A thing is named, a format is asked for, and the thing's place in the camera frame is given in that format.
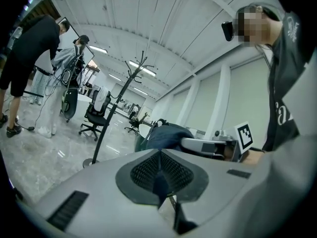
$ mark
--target tiled floor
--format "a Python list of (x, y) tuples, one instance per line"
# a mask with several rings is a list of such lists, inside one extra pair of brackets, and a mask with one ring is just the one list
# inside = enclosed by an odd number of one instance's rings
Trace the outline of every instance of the tiled floor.
[[(10, 100), (4, 104), (4, 110)], [(41, 106), (21, 99), (19, 123), (33, 126), (40, 109)], [(31, 203), (36, 203), (52, 186), (81, 170), (85, 159), (92, 158), (97, 142), (91, 132), (78, 134), (83, 121), (84, 118), (71, 119), (66, 123), (60, 115), (57, 134), (51, 139), (27, 130), (7, 138), (6, 126), (0, 129), (0, 149), (9, 177), (30, 197)], [(126, 126), (129, 126), (128, 119), (119, 114), (113, 116), (102, 141), (99, 161), (134, 152), (136, 135), (124, 130)]]

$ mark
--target bag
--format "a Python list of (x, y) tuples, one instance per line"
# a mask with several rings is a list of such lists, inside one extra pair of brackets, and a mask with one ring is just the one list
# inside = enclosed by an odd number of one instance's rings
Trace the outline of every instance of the bag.
[(174, 149), (180, 152), (192, 153), (192, 151), (181, 146), (180, 140), (184, 137), (194, 138), (194, 136), (188, 129), (177, 124), (168, 123), (166, 120), (160, 119), (154, 123), (142, 143), (144, 143), (148, 137), (150, 138), (146, 149)]

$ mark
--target black sneaker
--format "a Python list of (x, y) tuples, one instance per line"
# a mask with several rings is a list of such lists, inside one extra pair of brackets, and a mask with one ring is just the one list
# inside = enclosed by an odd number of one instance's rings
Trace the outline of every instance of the black sneaker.
[(9, 127), (6, 128), (6, 135), (7, 137), (13, 137), (14, 135), (20, 134), (22, 131), (20, 126), (14, 126), (12, 129)]
[(2, 119), (0, 120), (0, 128), (8, 121), (8, 116), (2, 114)]

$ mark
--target black metal coat rack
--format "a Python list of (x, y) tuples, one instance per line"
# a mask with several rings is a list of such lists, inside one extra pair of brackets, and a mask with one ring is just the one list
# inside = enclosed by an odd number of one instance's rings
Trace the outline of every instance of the black metal coat rack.
[(88, 166), (90, 166), (90, 165), (93, 165), (93, 164), (95, 164), (96, 162), (99, 162), (99, 161), (97, 161), (97, 156), (98, 156), (99, 149), (100, 149), (101, 143), (102, 143), (102, 141), (103, 141), (104, 135), (105, 135), (106, 130), (107, 130), (108, 126), (109, 126), (109, 123), (110, 123), (110, 121), (111, 121), (111, 118), (112, 118), (112, 116), (113, 116), (113, 114), (114, 114), (114, 112), (115, 112), (115, 110), (116, 110), (116, 108), (117, 108), (117, 106), (118, 106), (118, 103), (121, 101), (122, 96), (123, 96), (124, 92), (126, 91), (126, 89), (128, 88), (129, 84), (132, 82), (132, 80), (134, 80), (134, 81), (137, 82), (137, 83), (141, 83), (140, 81), (137, 81), (137, 80), (135, 79), (136, 77), (138, 77), (138, 78), (141, 79), (141, 77), (137, 76), (138, 73), (139, 73), (141, 70), (143, 70), (143, 68), (154, 67), (154, 66), (151, 66), (151, 65), (143, 65), (144, 62), (146, 61), (146, 59), (148, 58), (148, 57), (145, 57), (145, 58), (144, 58), (143, 56), (144, 56), (144, 51), (142, 51), (142, 57), (141, 57), (141, 61), (139, 62), (139, 66), (136, 68), (136, 70), (135, 70), (133, 73), (132, 73), (132, 70), (131, 70), (130, 66), (128, 65), (127, 61), (124, 61), (125, 64), (126, 64), (126, 65), (128, 66), (128, 68), (129, 68), (129, 70), (128, 70), (129, 78), (128, 78), (127, 82), (124, 84), (122, 90), (120, 91), (120, 93), (119, 93), (119, 95), (118, 95), (118, 97), (117, 97), (117, 101), (115, 102), (115, 104), (113, 105), (112, 109), (110, 110), (110, 113), (109, 113), (109, 115), (108, 115), (108, 117), (107, 117), (107, 119), (106, 119), (106, 122), (105, 122), (105, 124), (104, 124), (104, 127), (103, 127), (103, 129), (102, 129), (102, 131), (101, 131), (101, 133), (100, 133), (100, 137), (99, 137), (98, 142), (97, 142), (97, 145), (96, 145), (96, 149), (95, 149), (95, 152), (94, 152), (94, 156), (93, 156), (92, 159), (89, 158), (89, 159), (84, 160), (84, 162), (83, 162), (83, 167), (84, 167), (84, 168), (86, 168), (86, 167), (88, 167)]

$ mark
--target black jacket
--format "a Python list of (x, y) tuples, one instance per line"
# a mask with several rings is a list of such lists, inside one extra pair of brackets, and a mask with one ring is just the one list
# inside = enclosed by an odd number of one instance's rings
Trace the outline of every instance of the black jacket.
[(282, 98), (300, 77), (313, 53), (314, 32), (307, 30), (309, 28), (310, 26), (301, 22), (297, 15), (287, 13), (280, 36), (272, 46), (274, 64), (268, 83), (270, 120), (267, 140), (263, 147), (265, 151), (274, 151), (299, 134), (292, 114)]
[(21, 37), (13, 45), (12, 52), (24, 66), (33, 67), (46, 50), (50, 50), (53, 59), (58, 45), (59, 25), (52, 17), (43, 15), (26, 23)]

